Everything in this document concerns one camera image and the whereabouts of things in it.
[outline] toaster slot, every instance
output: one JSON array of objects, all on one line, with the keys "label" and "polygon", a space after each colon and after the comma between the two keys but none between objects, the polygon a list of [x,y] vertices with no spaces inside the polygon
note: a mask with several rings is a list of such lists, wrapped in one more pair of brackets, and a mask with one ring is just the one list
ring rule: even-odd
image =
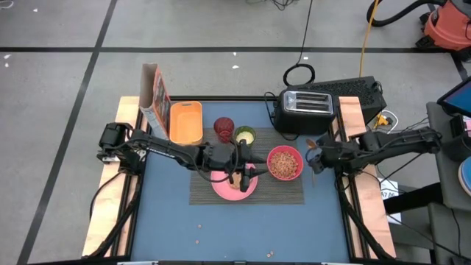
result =
[{"label": "toaster slot", "polygon": [[330,112],[330,106],[322,103],[314,103],[314,102],[296,102],[296,109],[297,110],[315,110],[319,112]]},{"label": "toaster slot", "polygon": [[296,99],[317,102],[328,102],[329,96],[317,93],[296,93]]}]

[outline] vacuum hose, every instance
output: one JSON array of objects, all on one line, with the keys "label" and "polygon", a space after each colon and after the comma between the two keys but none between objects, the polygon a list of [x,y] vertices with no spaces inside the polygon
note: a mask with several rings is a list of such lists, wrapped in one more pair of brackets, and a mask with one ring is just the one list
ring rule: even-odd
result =
[{"label": "vacuum hose", "polygon": [[[423,4],[438,4],[439,6],[443,6],[446,3],[446,0],[417,0],[414,3],[410,4],[408,7],[406,7],[404,10],[399,12],[396,15],[393,15],[391,18],[382,20],[382,21],[377,21],[373,18],[372,26],[374,27],[384,27],[385,25],[391,24],[392,22],[395,22],[399,18],[402,18],[404,15],[409,14],[412,10],[418,8],[419,6]],[[373,2],[368,9],[368,12],[366,13],[366,20],[369,21],[371,18],[371,14],[373,12],[373,7],[375,7],[375,2]]]}]

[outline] blue table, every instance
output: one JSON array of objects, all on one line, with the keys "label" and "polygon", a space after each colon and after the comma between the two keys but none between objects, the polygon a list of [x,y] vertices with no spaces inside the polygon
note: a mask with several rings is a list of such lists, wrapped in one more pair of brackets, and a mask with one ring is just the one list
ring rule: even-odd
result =
[{"label": "blue table", "polygon": [[[221,116],[236,127],[272,126],[263,102],[202,105],[203,127]],[[307,151],[305,137],[297,146]],[[348,262],[333,170],[317,175],[314,185],[305,166],[304,205],[189,205],[190,175],[169,158],[149,155],[132,261]]]}]

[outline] toaster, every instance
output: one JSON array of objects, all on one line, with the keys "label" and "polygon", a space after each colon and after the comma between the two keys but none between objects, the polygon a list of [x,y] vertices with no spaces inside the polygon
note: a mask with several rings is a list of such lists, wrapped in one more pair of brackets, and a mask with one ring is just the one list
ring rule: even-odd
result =
[{"label": "toaster", "polygon": [[336,117],[337,101],[326,92],[284,90],[277,98],[273,125],[280,133],[324,134]]}]

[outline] wooden board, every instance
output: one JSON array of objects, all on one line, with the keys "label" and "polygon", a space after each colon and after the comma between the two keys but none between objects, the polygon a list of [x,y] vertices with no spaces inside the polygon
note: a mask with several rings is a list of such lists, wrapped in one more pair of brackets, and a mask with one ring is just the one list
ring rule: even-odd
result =
[{"label": "wooden board", "polygon": [[[121,97],[115,121],[127,122],[134,126],[138,116],[138,105],[138,96]],[[104,165],[99,185],[103,185],[103,183],[114,176],[118,172],[118,167],[119,162],[112,162],[108,165]],[[106,188],[103,188],[102,192],[97,196],[82,255],[89,255],[95,251],[116,223],[119,203],[121,201],[121,194],[124,187],[124,179],[125,175],[120,175]],[[124,248],[126,246],[128,230],[129,224],[125,225],[121,232],[121,243],[119,245],[118,253],[122,255],[124,254]]]},{"label": "wooden board", "polygon": [[[135,124],[138,115],[139,98],[137,96],[123,96],[119,102],[116,120],[118,122],[127,122]],[[365,132],[363,114],[361,112],[360,102],[356,97],[340,97],[342,118],[347,136]],[[338,125],[336,121],[333,123],[334,132]],[[104,165],[100,185],[109,180],[118,170],[119,163],[111,163]],[[376,175],[374,166],[365,169]],[[391,233],[384,210],[383,200],[381,198],[378,182],[372,179],[368,174],[361,174],[355,179],[358,188],[361,212],[365,225],[368,227],[372,235],[383,246],[385,251],[395,256],[394,245],[392,243]],[[124,175],[118,177],[108,187],[104,188],[101,194],[96,198],[93,215],[88,228],[88,234],[83,249],[83,255],[92,253],[106,238],[111,228],[116,223],[118,216],[119,203],[121,201],[121,193],[124,185]],[[135,178],[132,180],[130,196],[132,197],[135,186]],[[350,199],[350,192],[347,190],[347,197]],[[353,236],[353,246],[355,256],[361,257],[361,244],[358,229],[350,220],[350,227]],[[127,234],[129,230],[129,221],[121,232],[121,241],[118,246],[118,254],[123,255],[127,242]]]},{"label": "wooden board", "polygon": [[[366,132],[366,127],[361,112],[360,101],[356,96],[341,96],[340,109],[344,122],[345,132],[347,137]],[[364,169],[365,172],[376,176],[376,169],[373,165],[369,165]],[[371,234],[375,237],[378,243],[384,250],[395,257],[396,252],[392,243],[391,231],[389,230],[388,219],[386,210],[384,209],[383,198],[381,197],[380,186],[378,181],[370,174],[360,174],[355,178],[358,200],[360,202],[361,215],[363,216],[363,223],[366,225]],[[347,192],[347,197],[350,200],[350,189]],[[350,227],[352,229],[353,246],[355,256],[362,257],[361,243],[358,234],[358,229],[350,220]],[[376,258],[373,251],[369,250],[371,258]]]}]

